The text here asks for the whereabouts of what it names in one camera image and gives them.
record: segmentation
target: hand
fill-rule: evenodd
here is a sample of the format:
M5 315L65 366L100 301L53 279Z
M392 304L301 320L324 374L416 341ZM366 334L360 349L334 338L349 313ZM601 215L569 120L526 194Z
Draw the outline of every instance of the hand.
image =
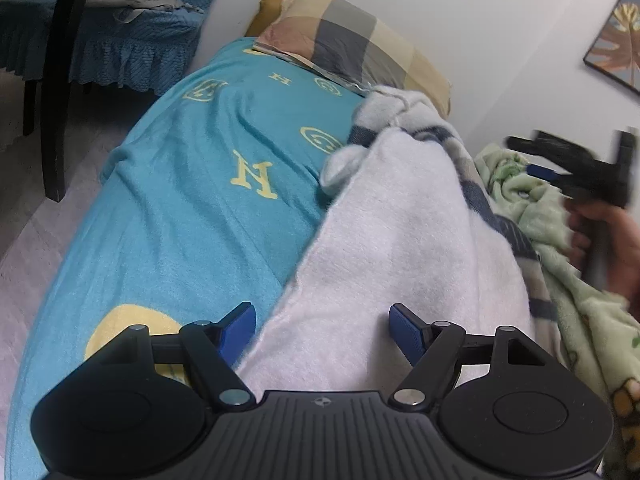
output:
M582 231L586 225L585 219L606 222L612 244L607 267L607 290L635 303L640 288L640 228L631 215L622 208L600 201L576 203L566 200L564 206L570 213L569 228L574 231L568 253L569 263L582 269L584 256L591 245Z

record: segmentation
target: brown leaf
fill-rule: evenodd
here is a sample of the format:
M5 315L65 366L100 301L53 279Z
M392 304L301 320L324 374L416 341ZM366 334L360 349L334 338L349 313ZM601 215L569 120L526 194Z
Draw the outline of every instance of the brown leaf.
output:
M594 60L596 66L604 70L631 70L629 84L635 82L636 68L640 69L640 10L636 4L620 4L613 12L612 18L602 29L599 39L612 44L612 47L594 46L589 54L601 56Z

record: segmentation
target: framed picture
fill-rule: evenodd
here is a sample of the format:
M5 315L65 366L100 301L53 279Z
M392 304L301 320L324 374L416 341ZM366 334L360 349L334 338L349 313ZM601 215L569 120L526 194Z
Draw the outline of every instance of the framed picture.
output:
M640 0L618 0L584 62L640 94Z

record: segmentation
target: floor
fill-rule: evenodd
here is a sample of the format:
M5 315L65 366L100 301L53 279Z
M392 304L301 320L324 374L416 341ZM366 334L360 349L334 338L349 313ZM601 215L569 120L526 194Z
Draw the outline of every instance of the floor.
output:
M154 100L152 94L127 89L94 87L89 95L79 86L72 89L65 134L67 192L55 203L44 197L39 130L29 137L20 134L22 82L0 73L0 480L10 395L31 323L100 190L98 176L108 153Z

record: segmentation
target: pillow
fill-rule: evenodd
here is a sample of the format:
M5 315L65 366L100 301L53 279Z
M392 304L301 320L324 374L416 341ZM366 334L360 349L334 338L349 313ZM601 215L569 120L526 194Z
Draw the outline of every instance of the pillow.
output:
M289 7L293 0L260 0L260 8L254 16L245 36L260 36L264 29L276 22L283 10Z
M446 118L450 84L407 40L345 0L293 0L254 49L364 95L385 84L424 92Z

